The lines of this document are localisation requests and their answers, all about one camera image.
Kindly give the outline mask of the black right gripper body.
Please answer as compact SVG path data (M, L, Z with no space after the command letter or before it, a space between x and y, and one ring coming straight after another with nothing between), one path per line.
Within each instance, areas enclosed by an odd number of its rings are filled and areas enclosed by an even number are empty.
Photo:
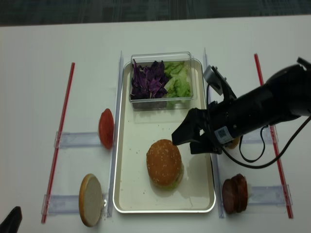
M206 140L224 146L231 142L228 112L230 105L231 101L222 101L219 104L212 102L208 109L193 108L189 110L187 116L203 117L206 123L205 127L200 131L200 135L205 133Z

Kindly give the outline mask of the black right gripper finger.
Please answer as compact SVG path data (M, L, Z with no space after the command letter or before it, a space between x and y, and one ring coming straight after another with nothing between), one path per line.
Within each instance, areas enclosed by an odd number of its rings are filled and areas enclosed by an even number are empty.
M190 152L191 154L221 154L223 150L218 144L214 144L210 140L205 140L203 142L190 142Z
M205 133L200 135L200 131L205 127L205 123L206 120L202 116L187 116L181 125L172 133L173 144L204 144L206 142Z

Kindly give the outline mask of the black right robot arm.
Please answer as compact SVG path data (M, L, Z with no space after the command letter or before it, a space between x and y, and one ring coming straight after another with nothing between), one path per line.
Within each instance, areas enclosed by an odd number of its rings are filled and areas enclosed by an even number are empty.
M191 111L192 154L222 153L221 145L267 125L311 115L311 64L298 58L267 82L236 98L225 88L222 102Z

